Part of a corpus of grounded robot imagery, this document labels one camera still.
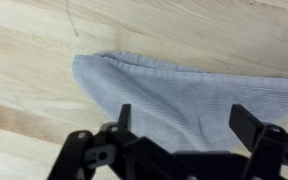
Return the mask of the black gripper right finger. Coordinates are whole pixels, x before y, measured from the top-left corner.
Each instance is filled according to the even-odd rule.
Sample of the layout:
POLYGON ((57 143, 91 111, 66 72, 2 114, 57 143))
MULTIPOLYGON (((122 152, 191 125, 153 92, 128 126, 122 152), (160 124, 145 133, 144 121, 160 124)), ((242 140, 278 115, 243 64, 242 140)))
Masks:
POLYGON ((243 180, 285 180, 280 175, 288 166, 288 132, 263 123, 240 104, 233 104, 229 127, 251 153, 242 173, 243 180))

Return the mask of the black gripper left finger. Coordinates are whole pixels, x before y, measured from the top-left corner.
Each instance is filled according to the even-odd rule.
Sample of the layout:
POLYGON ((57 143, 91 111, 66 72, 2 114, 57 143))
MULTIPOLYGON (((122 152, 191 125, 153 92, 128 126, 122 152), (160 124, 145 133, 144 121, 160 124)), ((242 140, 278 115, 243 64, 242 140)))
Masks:
POLYGON ((198 180, 188 164, 146 137, 130 131, 131 106, 124 104, 118 121, 97 134, 69 134, 47 180, 92 180, 96 169, 108 166, 121 180, 198 180))

